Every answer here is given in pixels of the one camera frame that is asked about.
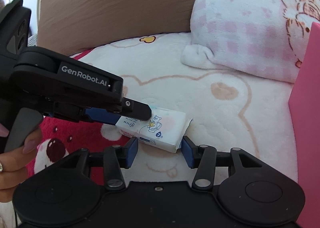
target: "bed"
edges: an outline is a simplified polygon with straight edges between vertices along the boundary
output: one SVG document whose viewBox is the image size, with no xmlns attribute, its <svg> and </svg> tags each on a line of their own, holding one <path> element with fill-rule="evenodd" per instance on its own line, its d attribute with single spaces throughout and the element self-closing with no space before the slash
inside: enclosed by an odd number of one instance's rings
<svg viewBox="0 0 320 228">
<path fill-rule="evenodd" d="M 40 5 L 38 0 L 38 19 Z M 208 144 L 226 152 L 240 147 L 298 181 L 288 107 L 292 84 L 226 67 L 201 69 L 184 65 L 181 55 L 191 43 L 191 33 L 157 34 L 120 40 L 72 57 L 121 76 L 128 98 L 185 112 L 194 119 L 186 135 L 196 145 Z M 102 135 L 115 144 L 120 139 L 114 127 L 101 129 Z M 133 166 L 123 170 L 127 183 L 191 182 L 194 174 L 180 151 L 173 154 L 145 144 L 140 144 Z M 218 169 L 215 184 L 227 177 L 226 169 Z M 7 227 L 14 227 L 11 203 L 0 207 Z"/>
</svg>

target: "strawberry bear print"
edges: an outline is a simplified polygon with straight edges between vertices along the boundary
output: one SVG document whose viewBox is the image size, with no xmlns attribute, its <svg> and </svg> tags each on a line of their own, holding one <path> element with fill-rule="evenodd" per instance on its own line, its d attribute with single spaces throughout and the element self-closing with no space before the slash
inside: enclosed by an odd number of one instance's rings
<svg viewBox="0 0 320 228">
<path fill-rule="evenodd" d="M 102 123 L 73 123 L 46 117 L 40 127 L 43 140 L 38 146 L 36 158 L 27 165 L 29 176 L 78 149 L 88 148 L 90 152 L 101 152 L 111 145 L 123 146 L 129 140 L 117 132 L 115 126 Z M 97 184 L 103 184 L 102 168 L 92 168 L 90 178 Z"/>
</svg>

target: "cartoon bear print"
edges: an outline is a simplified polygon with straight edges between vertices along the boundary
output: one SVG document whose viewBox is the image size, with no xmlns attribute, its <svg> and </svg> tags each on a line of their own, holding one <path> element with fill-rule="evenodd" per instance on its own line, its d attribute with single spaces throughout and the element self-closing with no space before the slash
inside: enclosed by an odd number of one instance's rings
<svg viewBox="0 0 320 228">
<path fill-rule="evenodd" d="M 320 0 L 282 0 L 289 46 L 300 68 L 313 22 L 320 23 Z"/>
<path fill-rule="evenodd" d="M 149 121 L 148 131 L 155 133 L 157 130 L 159 130 L 162 126 L 162 123 L 159 122 L 160 120 L 161 117 L 155 115 L 152 120 Z"/>
<path fill-rule="evenodd" d="M 34 163 L 34 173 L 38 173 L 69 155 L 63 142 L 58 138 L 45 140 L 38 146 L 38 153 Z"/>
<path fill-rule="evenodd" d="M 156 36 L 148 36 L 140 38 L 139 41 L 143 41 L 145 43 L 153 43 L 156 40 Z"/>
</svg>

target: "human hand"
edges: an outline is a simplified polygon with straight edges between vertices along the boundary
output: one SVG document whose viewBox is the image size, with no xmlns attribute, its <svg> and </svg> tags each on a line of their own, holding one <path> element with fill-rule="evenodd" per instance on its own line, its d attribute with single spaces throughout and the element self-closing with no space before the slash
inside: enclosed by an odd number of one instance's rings
<svg viewBox="0 0 320 228">
<path fill-rule="evenodd" d="M 9 131 L 0 124 L 0 137 L 7 137 L 8 134 Z M 28 178 L 26 165 L 36 157 L 36 147 L 40 144 L 41 140 L 42 131 L 38 128 L 29 134 L 22 147 L 0 154 L 1 203 L 10 202 L 17 185 Z"/>
</svg>

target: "baby wipes pack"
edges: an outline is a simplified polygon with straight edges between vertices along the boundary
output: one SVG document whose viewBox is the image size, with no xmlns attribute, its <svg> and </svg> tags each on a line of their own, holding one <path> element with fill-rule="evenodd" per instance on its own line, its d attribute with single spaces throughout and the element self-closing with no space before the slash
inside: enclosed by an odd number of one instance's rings
<svg viewBox="0 0 320 228">
<path fill-rule="evenodd" d="M 191 121 L 183 112 L 154 108 L 149 121 L 121 116 L 116 127 L 127 137 L 135 136 L 140 142 L 175 153 Z"/>
</svg>

